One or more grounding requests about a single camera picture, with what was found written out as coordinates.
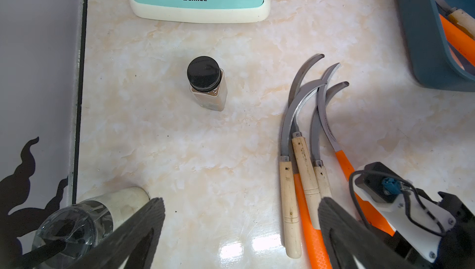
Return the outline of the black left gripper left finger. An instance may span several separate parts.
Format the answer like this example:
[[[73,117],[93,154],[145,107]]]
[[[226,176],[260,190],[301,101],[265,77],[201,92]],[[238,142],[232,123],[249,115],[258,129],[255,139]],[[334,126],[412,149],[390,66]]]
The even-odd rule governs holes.
[[[153,198],[72,269],[149,269],[165,220],[162,198]]]

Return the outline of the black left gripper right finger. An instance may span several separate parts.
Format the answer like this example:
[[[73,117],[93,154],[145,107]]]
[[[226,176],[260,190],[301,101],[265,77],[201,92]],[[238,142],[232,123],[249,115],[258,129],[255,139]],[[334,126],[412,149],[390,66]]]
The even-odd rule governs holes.
[[[366,269],[412,267],[334,199],[323,198],[318,215],[324,244],[334,269],[356,269],[358,263]]]

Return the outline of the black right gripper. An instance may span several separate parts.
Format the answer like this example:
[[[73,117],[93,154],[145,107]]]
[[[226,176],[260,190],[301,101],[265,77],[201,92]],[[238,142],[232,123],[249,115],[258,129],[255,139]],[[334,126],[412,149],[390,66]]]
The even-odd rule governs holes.
[[[475,216],[453,194],[439,192],[438,206],[455,217],[454,227],[442,238],[436,259],[426,260],[398,232],[385,237],[385,244],[417,269],[473,269],[475,267]]]

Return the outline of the teal plastic storage box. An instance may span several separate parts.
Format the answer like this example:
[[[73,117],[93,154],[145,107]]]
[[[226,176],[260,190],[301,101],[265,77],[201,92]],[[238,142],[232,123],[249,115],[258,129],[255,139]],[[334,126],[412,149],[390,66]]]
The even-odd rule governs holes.
[[[448,42],[435,0],[397,0],[416,80],[426,88],[473,92],[475,69]]]

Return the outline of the orange handle sickle boxed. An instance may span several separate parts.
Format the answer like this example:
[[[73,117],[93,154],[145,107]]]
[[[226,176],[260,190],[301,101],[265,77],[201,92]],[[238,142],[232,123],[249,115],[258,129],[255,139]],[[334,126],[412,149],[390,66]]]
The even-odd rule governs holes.
[[[447,14],[439,17],[454,60],[465,71],[475,68],[475,39],[452,24]]]

